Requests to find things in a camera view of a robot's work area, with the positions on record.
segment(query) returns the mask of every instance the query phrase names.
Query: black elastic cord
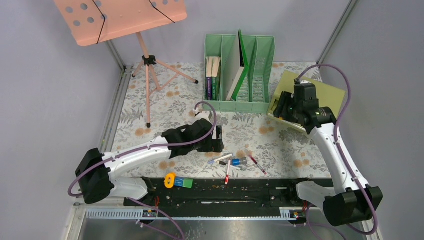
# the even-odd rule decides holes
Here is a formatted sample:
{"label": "black elastic cord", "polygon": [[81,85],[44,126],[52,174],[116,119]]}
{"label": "black elastic cord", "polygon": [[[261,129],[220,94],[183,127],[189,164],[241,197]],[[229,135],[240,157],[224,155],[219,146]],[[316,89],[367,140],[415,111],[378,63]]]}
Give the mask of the black elastic cord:
{"label": "black elastic cord", "polygon": [[163,16],[165,16],[167,19],[169,19],[169,20],[171,20],[171,22],[173,22],[173,23],[175,23],[171,18],[169,18],[167,15],[165,15],[163,12],[161,12],[159,9],[157,9],[156,7],[155,7],[155,5],[153,5],[153,3],[152,3],[152,1],[150,1],[150,0],[148,0],[149,2],[150,2],[150,4],[151,4],[151,6],[154,8],[154,9],[156,9],[159,13],[161,13]]}
{"label": "black elastic cord", "polygon": [[103,17],[103,25],[101,26],[100,34],[98,35],[98,39],[97,39],[97,43],[96,43],[96,44],[99,44],[99,42],[100,42],[100,36],[102,36],[103,28],[105,27],[106,16],[103,14],[102,10],[100,10],[99,6],[97,6],[97,4],[94,2],[94,0],[92,0],[92,2],[96,6],[96,8],[98,9],[98,11],[101,13],[101,16]]}

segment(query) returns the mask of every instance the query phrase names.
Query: green file organizer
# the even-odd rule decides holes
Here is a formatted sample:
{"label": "green file organizer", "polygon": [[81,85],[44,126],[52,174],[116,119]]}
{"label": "green file organizer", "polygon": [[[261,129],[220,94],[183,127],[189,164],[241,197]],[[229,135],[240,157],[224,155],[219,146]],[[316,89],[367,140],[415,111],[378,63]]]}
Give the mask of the green file organizer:
{"label": "green file organizer", "polygon": [[220,88],[219,100],[207,100],[205,84],[203,100],[210,103],[219,112],[266,114],[270,106],[269,82],[273,67],[275,40],[273,36],[243,35],[242,37],[250,70],[237,95],[237,101],[224,101],[223,82],[225,79],[223,73],[236,35],[206,35],[204,43],[205,62],[206,57],[221,57]]}

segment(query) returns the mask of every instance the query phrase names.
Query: table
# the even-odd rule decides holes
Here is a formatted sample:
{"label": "table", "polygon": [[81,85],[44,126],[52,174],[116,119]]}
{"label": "table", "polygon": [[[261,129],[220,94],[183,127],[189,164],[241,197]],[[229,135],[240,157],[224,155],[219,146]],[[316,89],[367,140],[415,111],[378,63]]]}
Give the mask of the table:
{"label": "table", "polygon": [[[269,81],[272,97],[284,70],[300,74],[315,62],[275,62]],[[130,148],[157,136],[167,129],[192,124],[192,109],[203,98],[205,86],[204,63],[175,63],[179,71],[199,80],[197,85],[178,76],[164,90],[150,97],[152,126],[146,128],[146,74],[140,71],[132,77],[125,96],[122,113],[113,142],[113,151]],[[174,72],[162,66],[155,67],[157,78],[165,83]],[[320,81],[318,69],[306,77]],[[223,153],[193,151],[160,162],[143,165],[126,173],[127,177],[163,178],[175,172],[179,177],[224,178],[227,168],[208,161],[226,153],[244,157],[244,149],[252,152],[259,164],[267,171],[264,175],[251,160],[244,170],[231,169],[230,178],[330,178],[323,157],[305,133],[274,121],[265,114],[217,112],[218,125],[223,129]]]}

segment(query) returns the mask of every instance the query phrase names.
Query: robotic arm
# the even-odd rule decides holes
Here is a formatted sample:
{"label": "robotic arm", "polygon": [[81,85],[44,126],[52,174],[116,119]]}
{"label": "robotic arm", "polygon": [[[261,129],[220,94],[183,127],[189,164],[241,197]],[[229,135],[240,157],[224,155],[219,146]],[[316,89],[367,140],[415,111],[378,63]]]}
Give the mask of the robotic arm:
{"label": "robotic arm", "polygon": [[[335,138],[336,117],[330,108],[319,107],[315,85],[295,79],[294,93],[282,92],[273,114],[274,117],[300,124],[305,128],[306,133],[318,146],[334,184],[333,191],[313,181],[300,179],[292,188],[296,190],[294,195],[320,208],[328,222],[335,227],[371,219],[372,211],[359,185],[365,189],[375,210],[383,194],[378,186],[371,187],[362,176],[339,131]],[[349,166],[345,164],[341,154],[344,154],[355,177],[351,175]]]}
{"label": "robotic arm", "polygon": [[85,203],[94,204],[107,197],[136,200],[143,198],[148,193],[145,181],[142,178],[122,176],[141,165],[185,156],[193,150],[221,153],[224,149],[221,126],[216,126],[213,134],[205,139],[183,145],[183,143],[195,142],[208,134],[214,126],[209,120],[209,115],[209,111],[202,111],[196,115],[197,121],[193,125],[169,129],[147,143],[124,151],[101,154],[97,148],[89,150],[75,171],[77,177],[96,164],[102,162],[104,164],[89,171],[78,181]]}

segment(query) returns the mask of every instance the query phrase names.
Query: gray floor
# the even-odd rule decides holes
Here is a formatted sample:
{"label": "gray floor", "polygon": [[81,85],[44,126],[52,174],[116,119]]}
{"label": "gray floor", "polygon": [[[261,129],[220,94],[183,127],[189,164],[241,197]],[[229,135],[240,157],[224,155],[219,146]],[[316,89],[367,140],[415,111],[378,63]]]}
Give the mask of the gray floor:
{"label": "gray floor", "polygon": [[[310,215],[312,223],[328,224],[319,211]],[[189,220],[177,221],[187,240],[314,240],[308,227],[287,226],[287,221],[239,221],[239,220]],[[179,236],[178,230],[168,220],[157,220],[151,226]],[[313,227],[324,240],[342,240],[333,230]],[[350,228],[338,228],[349,240],[366,238]],[[80,240],[170,240],[170,237],[156,231],[140,228],[134,220],[86,219],[81,230]]]}

